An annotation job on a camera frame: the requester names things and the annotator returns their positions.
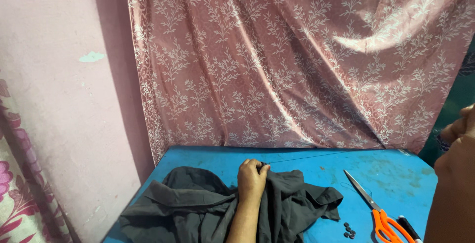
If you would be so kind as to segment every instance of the pink flower print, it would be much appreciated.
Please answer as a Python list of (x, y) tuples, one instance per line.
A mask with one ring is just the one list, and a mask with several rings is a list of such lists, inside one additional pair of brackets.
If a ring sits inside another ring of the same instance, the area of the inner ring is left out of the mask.
[(13, 179), (13, 173), (8, 170), (9, 168), (8, 162), (0, 161), (0, 202), (3, 201), (3, 195), (8, 192), (9, 183)]

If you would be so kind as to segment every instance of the peeling paint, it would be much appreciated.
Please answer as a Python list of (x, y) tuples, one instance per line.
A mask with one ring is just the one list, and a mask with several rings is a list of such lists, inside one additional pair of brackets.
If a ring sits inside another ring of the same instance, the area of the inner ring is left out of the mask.
[(79, 59), (79, 61), (80, 61), (80, 62), (85, 62), (85, 63), (87, 63), (87, 62), (96, 62), (96, 61), (98, 61), (98, 60), (100, 60), (100, 59), (102, 59), (102, 58), (104, 58), (104, 57), (105, 57), (104, 54), (101, 54), (101, 53), (99, 53), (99, 52), (95, 53), (94, 51), (91, 51), (89, 54), (83, 55), (83, 56)]

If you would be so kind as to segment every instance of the curtain fold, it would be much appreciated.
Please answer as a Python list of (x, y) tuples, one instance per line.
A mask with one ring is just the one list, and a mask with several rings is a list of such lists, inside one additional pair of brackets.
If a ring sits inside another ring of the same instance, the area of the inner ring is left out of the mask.
[(72, 243), (3, 79), (0, 108), (0, 243)]
[(474, 0), (128, 0), (157, 163), (171, 145), (418, 152)]

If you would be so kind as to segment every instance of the scissor blade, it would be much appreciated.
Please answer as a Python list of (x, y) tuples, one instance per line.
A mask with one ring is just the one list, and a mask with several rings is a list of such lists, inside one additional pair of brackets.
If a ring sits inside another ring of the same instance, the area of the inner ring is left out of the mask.
[(374, 203), (374, 201), (370, 197), (370, 195), (368, 195), (368, 193), (366, 193), (366, 191), (361, 187), (361, 185), (359, 185), (359, 183), (353, 178), (353, 176), (349, 172), (347, 172), (346, 170), (343, 170), (343, 172), (345, 172), (345, 174), (348, 177), (348, 179), (350, 180), (350, 182), (353, 184), (353, 186), (356, 188), (356, 190), (358, 190), (358, 192), (361, 194), (361, 196), (366, 200), (366, 203), (368, 204), (368, 206), (370, 206), (371, 208), (373, 208), (373, 209), (377, 210), (378, 212), (380, 212), (381, 208), (376, 203)]

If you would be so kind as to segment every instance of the orange scissors handle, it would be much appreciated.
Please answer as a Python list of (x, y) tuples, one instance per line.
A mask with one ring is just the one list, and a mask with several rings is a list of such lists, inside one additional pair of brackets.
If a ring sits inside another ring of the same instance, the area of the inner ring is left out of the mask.
[[(401, 234), (403, 234), (409, 243), (415, 243), (411, 236), (406, 232), (406, 230), (402, 228), (399, 223), (389, 218), (388, 215), (384, 212), (384, 210), (381, 210), (381, 212), (373, 210), (373, 216), (374, 223), (376, 224), (374, 231), (376, 232), (376, 235), (380, 238), (380, 240), (382, 240), (384, 243), (404, 243), (402, 239), (399, 238), (399, 236), (396, 234), (396, 232), (389, 226), (388, 223), (393, 225)], [(386, 235), (389, 240), (384, 238), (381, 233)]]

